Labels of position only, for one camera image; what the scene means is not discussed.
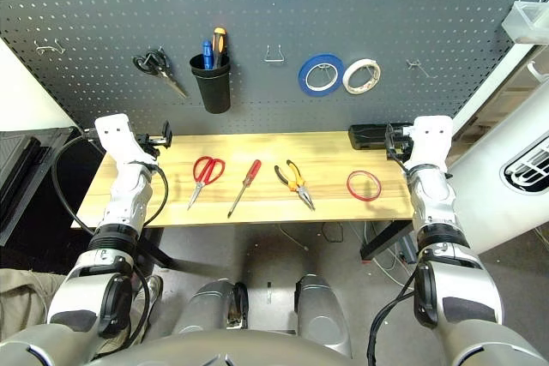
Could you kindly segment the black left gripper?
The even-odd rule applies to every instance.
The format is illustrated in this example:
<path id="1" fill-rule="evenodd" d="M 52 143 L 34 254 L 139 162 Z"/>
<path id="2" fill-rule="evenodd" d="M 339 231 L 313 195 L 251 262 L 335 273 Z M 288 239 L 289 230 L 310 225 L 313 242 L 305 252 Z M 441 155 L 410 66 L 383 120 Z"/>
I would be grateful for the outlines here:
<path id="1" fill-rule="evenodd" d="M 168 121 L 165 121 L 162 128 L 162 137 L 153 138 L 149 134 L 136 135 L 137 144 L 145 153 L 153 157 L 160 156 L 159 146 L 170 147 L 172 144 L 172 129 Z"/>

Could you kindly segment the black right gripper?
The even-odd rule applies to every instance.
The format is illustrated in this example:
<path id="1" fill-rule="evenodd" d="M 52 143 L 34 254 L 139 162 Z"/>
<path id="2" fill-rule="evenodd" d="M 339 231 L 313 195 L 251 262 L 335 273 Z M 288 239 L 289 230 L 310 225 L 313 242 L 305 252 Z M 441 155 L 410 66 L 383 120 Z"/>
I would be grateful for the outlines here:
<path id="1" fill-rule="evenodd" d="M 387 159 L 393 159 L 393 156 L 399 160 L 410 159 L 413 151 L 413 140 L 409 135 L 404 134 L 404 128 L 410 126 L 411 123 L 387 124 L 384 138 Z"/>

